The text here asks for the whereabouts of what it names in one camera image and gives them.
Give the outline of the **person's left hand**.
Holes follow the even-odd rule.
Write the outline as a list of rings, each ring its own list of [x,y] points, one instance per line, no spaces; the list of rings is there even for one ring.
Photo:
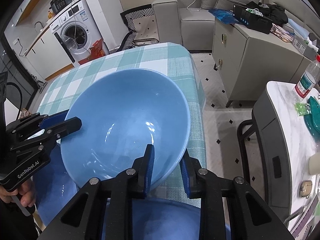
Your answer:
[[[23,207],[32,207],[36,202],[36,190],[35,185],[31,179],[26,180],[18,189],[12,192],[8,192],[3,186],[0,186],[0,197],[5,203],[14,202],[12,196],[20,194],[21,205]]]

